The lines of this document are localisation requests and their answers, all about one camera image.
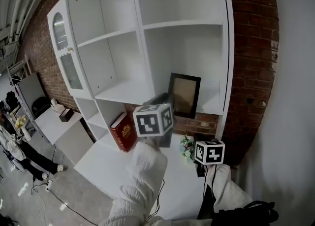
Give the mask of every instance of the cube with black and white marker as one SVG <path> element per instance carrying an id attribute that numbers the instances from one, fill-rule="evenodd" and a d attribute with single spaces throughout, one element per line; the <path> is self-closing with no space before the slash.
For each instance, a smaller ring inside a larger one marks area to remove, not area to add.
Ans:
<path id="1" fill-rule="evenodd" d="M 133 112 L 138 137 L 163 136 L 173 127 L 169 103 L 139 106 Z"/>
<path id="2" fill-rule="evenodd" d="M 222 164 L 225 144 L 222 141 L 197 141 L 195 160 L 203 165 Z"/>

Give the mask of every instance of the red book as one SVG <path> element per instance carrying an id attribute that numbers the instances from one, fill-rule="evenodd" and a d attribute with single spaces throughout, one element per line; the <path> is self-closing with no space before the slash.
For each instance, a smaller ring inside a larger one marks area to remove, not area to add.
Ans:
<path id="1" fill-rule="evenodd" d="M 137 139 L 137 132 L 129 115 L 127 113 L 121 114 L 111 125 L 111 130 L 120 150 L 129 152 Z"/>

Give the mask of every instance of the white table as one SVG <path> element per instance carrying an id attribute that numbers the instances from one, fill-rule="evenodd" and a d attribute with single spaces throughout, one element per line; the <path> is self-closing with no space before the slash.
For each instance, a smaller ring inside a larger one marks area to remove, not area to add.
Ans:
<path id="1" fill-rule="evenodd" d="M 203 194 L 204 178 L 198 178 L 195 164 L 185 162 L 179 150 L 182 135 L 173 134 L 170 148 L 161 148 L 168 158 L 165 185 L 160 193 L 158 216 L 164 219 L 196 218 Z M 128 166 L 133 150 L 123 153 L 97 141 L 81 158 L 75 169 L 101 191 L 118 197 L 119 188 L 128 181 Z"/>
<path id="2" fill-rule="evenodd" d="M 80 119 L 82 115 L 74 112 L 68 122 L 62 122 L 59 114 L 50 107 L 36 120 L 36 124 L 52 145 L 58 146 L 74 164 L 93 146 Z"/>

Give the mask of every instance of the cabinet door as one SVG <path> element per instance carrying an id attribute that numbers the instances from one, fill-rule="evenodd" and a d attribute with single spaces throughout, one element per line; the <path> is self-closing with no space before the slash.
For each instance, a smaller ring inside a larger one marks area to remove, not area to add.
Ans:
<path id="1" fill-rule="evenodd" d="M 70 95 L 92 99 L 74 40 L 68 0 L 60 0 L 47 18 L 58 65 Z"/>

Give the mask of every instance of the black picture frame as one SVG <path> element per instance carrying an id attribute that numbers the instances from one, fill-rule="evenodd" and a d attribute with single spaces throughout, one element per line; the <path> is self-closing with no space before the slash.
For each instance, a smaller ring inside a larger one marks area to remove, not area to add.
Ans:
<path id="1" fill-rule="evenodd" d="M 194 119 L 195 115 L 196 115 L 196 109 L 197 109 L 197 103 L 198 103 L 198 96 L 199 96 L 199 89 L 200 89 L 201 78 L 200 77 L 196 77 L 196 76 L 185 75 L 185 74 L 171 73 L 171 77 L 170 77 L 169 85 L 168 85 L 168 93 L 169 93 L 169 95 L 173 95 L 174 84 L 175 84 L 175 80 L 177 78 L 185 79 L 185 80 L 189 80 L 189 81 L 194 81 L 194 82 L 196 82 L 196 86 L 195 86 L 193 104 L 192 104 L 192 107 L 190 109 L 190 112 L 187 113 L 187 112 L 174 111 L 174 115 L 180 116 L 180 117 Z"/>

